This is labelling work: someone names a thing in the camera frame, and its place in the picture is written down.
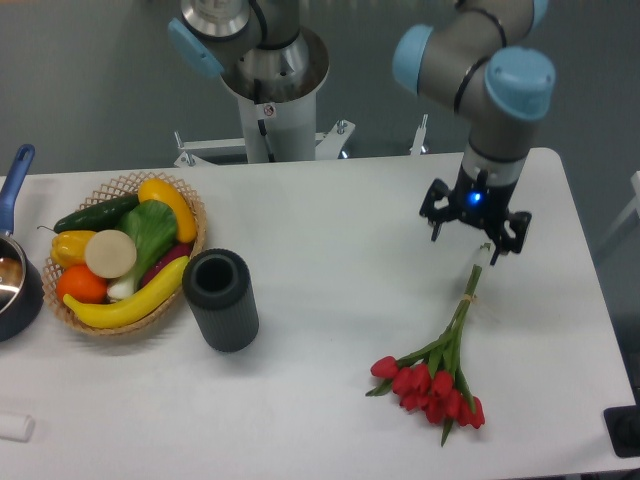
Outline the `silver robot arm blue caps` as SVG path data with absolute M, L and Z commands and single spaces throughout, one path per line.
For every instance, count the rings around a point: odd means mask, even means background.
M 471 126 L 456 183 L 435 180 L 420 215 L 434 230 L 459 221 L 484 231 L 497 255 L 522 250 L 531 216 L 509 203 L 546 116 L 552 62 L 520 41 L 544 17 L 543 1 L 459 1 L 442 31 L 411 27 L 392 59 L 395 81 L 451 108 Z M 326 46 L 302 26 L 295 1 L 184 1 L 167 27 L 174 49 L 236 97 L 253 163 L 315 160 L 316 94 Z

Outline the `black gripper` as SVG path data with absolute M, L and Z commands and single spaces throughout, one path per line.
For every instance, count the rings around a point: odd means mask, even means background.
M 461 221 L 489 234 L 495 245 L 490 265 L 501 255 L 519 254 L 524 246 L 532 214 L 528 211 L 509 211 L 509 202 L 517 183 L 491 186 L 488 172 L 470 175 L 460 167 L 456 184 L 451 190 L 441 179 L 435 179 L 426 192 L 419 215 L 432 227 L 431 241 L 435 242 L 442 225 Z

